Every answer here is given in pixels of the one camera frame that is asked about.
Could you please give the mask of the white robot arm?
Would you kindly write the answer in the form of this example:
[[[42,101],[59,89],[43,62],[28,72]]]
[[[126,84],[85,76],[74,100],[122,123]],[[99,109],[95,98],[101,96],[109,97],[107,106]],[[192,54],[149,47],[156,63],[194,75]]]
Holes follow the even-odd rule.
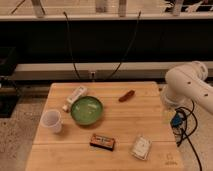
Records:
[[[161,92],[163,103],[176,108],[191,99],[213,114],[213,87],[205,82],[207,76],[208,68],[200,61],[171,68],[165,74],[166,85]]]

